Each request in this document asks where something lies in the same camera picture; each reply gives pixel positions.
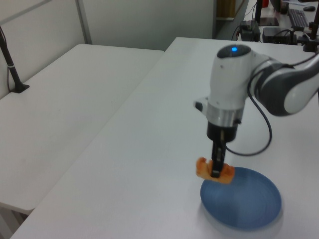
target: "black cable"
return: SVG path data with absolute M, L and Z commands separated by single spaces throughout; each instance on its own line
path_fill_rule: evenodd
M 275 35 L 272 36 L 271 39 L 273 40 L 275 36 L 277 36 L 278 34 L 280 34 L 280 33 L 282 33 L 282 32 L 285 32 L 285 31 L 286 31 L 286 32 L 289 32 L 289 33 L 294 33 L 294 32 L 291 31 L 290 29 L 285 29 L 285 30 L 282 30 L 282 31 L 277 32 Z
M 245 17 L 251 12 L 251 10 L 256 6 L 257 3 L 255 3 L 255 5 L 253 5 L 253 7 L 250 9 L 250 11 L 244 16 L 244 19 Z
M 300 62 L 295 63 L 295 64 L 292 64 L 292 65 L 289 64 L 289 66 L 290 66 L 290 67 L 294 67 L 294 66 L 301 65 L 301 64 L 303 64 L 303 63 L 305 63 L 305 62 L 307 62 L 307 61 L 310 61 L 311 59 L 314 59 L 317 55 L 318 55 L 318 52 L 316 52 L 313 56 L 307 58 L 306 60 L 300 61 Z
M 227 147 L 226 144 L 224 144 L 224 146 L 227 149 L 227 151 L 229 151 L 229 152 L 231 152 L 233 154 L 239 155 L 239 156 L 254 156 L 254 155 L 257 155 L 257 154 L 260 154 L 260 153 L 264 152 L 269 147 L 269 145 L 271 143 L 271 140 L 273 138 L 273 132 L 272 132 L 271 125 L 269 123 L 269 120 L 268 120 L 267 116 L 265 115 L 263 110 L 259 107 L 259 105 L 256 103 L 256 101 L 253 99 L 253 96 L 250 93 L 250 86 L 251 86 L 251 83 L 252 83 L 253 79 L 264 70 L 265 69 L 262 69 L 262 70 L 258 71 L 256 74 L 254 74 L 250 78 L 250 81 L 249 81 L 248 86 L 247 86 L 247 94 L 248 94 L 248 97 L 250 98 L 250 100 L 253 102 L 253 104 L 256 106 L 256 108 L 258 109 L 258 111 L 260 112 L 260 114 L 263 116 L 263 118 L 266 121 L 266 124 L 268 126 L 268 131 L 269 131 L 269 140 L 268 140 L 268 142 L 267 142 L 265 147 L 263 147 L 262 149 L 258 150 L 257 152 L 254 152 L 254 153 L 238 153 L 238 152 L 235 152 L 235 151 L 231 150 L 230 148 Z
M 237 26 L 237 27 L 235 28 L 234 33 L 233 33 L 233 35 L 231 36 L 231 40 L 233 40 L 234 34 L 235 34 L 235 32 L 236 32 L 236 30 L 237 30 L 238 28 L 239 28 L 239 26 Z
M 298 62 L 298 63 L 295 63 L 295 64 L 284 64 L 283 66 L 284 67 L 294 67 L 294 66 L 297 66 L 297 65 L 300 65 L 300 64 L 303 64 L 307 61 L 310 61 L 311 59 L 315 58 L 316 56 L 318 55 L 318 53 L 315 53 L 313 56 L 307 58 L 306 60 L 303 60 L 301 62 Z M 226 143 L 224 143 L 224 146 L 225 146 L 225 149 L 227 149 L 227 151 L 233 153 L 233 154 L 236 154 L 236 155 L 239 155 L 239 156 L 254 156 L 254 155 L 257 155 L 257 154 L 260 154 L 262 152 L 264 152 L 270 145 L 271 141 L 272 141 L 272 138 L 273 138 L 273 132 L 272 132 L 272 128 L 271 128 L 271 125 L 270 125 L 270 122 L 267 118 L 267 116 L 265 115 L 265 113 L 263 112 L 263 110 L 259 107 L 259 105 L 256 103 L 256 101 L 253 99 L 253 96 L 251 95 L 250 93 L 250 87 L 251 87 L 251 83 L 253 81 L 253 79 L 259 75 L 261 72 L 263 72 L 265 69 L 261 69 L 259 70 L 257 73 L 255 73 L 249 80 L 249 83 L 248 83 L 248 86 L 247 86 L 247 94 L 248 94 L 248 97 L 250 98 L 250 100 L 252 101 L 252 103 L 256 106 L 256 108 L 258 109 L 258 111 L 260 112 L 260 114 L 263 116 L 263 118 L 265 119 L 266 121 L 266 124 L 268 126 L 268 131 L 269 131 L 269 139 L 268 139 L 268 142 L 267 144 L 265 145 L 265 147 L 263 147 L 262 149 L 260 149 L 259 151 L 257 152 L 254 152 L 254 153 L 238 153 L 238 152 L 235 152 L 233 150 L 231 150 L 230 148 L 227 147 Z
M 253 13 L 251 14 L 251 23 L 250 23 L 251 29 L 253 29 L 253 17 L 254 17 L 254 10 L 255 10 L 256 4 L 254 5 Z

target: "orange object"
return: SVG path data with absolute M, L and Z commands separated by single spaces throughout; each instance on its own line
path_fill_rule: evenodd
M 224 163 L 219 178 L 213 178 L 212 176 L 210 176 L 212 168 L 213 160 L 209 160 L 209 162 L 206 163 L 206 158 L 201 157 L 196 162 L 196 175 L 203 179 L 226 184 L 231 183 L 235 176 L 235 168 L 228 165 L 227 163 Z

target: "keyboard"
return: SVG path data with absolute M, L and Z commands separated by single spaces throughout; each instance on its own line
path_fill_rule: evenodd
M 304 11 L 296 10 L 296 9 L 288 9 L 288 15 L 290 18 L 290 22 L 292 27 L 308 27 L 309 22 L 304 14 Z

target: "white desk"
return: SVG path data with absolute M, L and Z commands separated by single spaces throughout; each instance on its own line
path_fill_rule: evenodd
M 0 100 L 0 206 L 29 214 L 162 54 L 78 45 Z
M 247 5 L 247 9 L 246 9 L 246 12 L 245 12 L 245 15 L 247 15 L 247 16 L 245 16 L 244 21 L 251 21 L 252 17 L 255 18 L 255 11 L 254 11 L 254 13 L 253 13 L 253 11 L 251 11 L 249 13 L 249 11 L 252 9 L 252 7 L 254 6 L 255 3 L 256 3 L 256 0 L 249 0 L 248 5 Z M 305 6 L 315 6 L 317 8 L 318 2 L 309 2 Z M 289 8 L 297 9 L 297 10 L 303 10 L 303 8 L 305 6 L 289 4 Z M 305 16 L 306 16 L 306 18 L 307 18 L 307 20 L 309 22 L 310 21 L 314 21 L 316 11 L 311 11 L 311 12 L 310 11 L 304 11 L 304 13 L 305 13 Z M 289 16 L 287 14 L 280 14 L 279 12 L 276 12 L 276 11 L 274 12 L 274 8 L 273 8 L 272 4 L 270 3 L 270 1 L 269 1 L 268 7 L 262 8 L 261 17 L 275 17 L 278 20 L 279 26 L 274 26 L 274 27 L 292 29 Z M 272 27 L 272 26 L 261 26 L 261 27 L 259 27 L 259 29 L 260 29 L 260 40 L 261 41 L 263 41 L 263 29 L 264 29 L 264 27 Z M 296 32 L 295 34 L 297 36 L 302 36 L 301 32 Z
M 267 114 L 274 138 L 263 154 L 226 153 L 228 163 L 257 170 L 277 185 L 284 210 L 276 222 L 237 231 L 212 219 L 201 205 L 195 162 L 210 156 L 212 144 L 207 120 L 192 103 L 209 94 L 213 59 L 231 43 L 177 38 L 12 239 L 317 238 L 317 98 L 291 117 Z M 243 44 L 289 63 L 302 51 Z M 230 147 L 256 150 L 267 138 L 267 126 L 248 100 Z

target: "wall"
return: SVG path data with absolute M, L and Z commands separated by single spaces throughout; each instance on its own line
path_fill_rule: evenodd
M 177 36 L 212 38 L 215 0 L 80 0 L 92 43 L 166 50 Z
M 75 0 L 49 1 L 6 22 L 2 29 L 22 82 L 84 43 Z M 0 54 L 0 99 L 6 94 L 6 62 Z

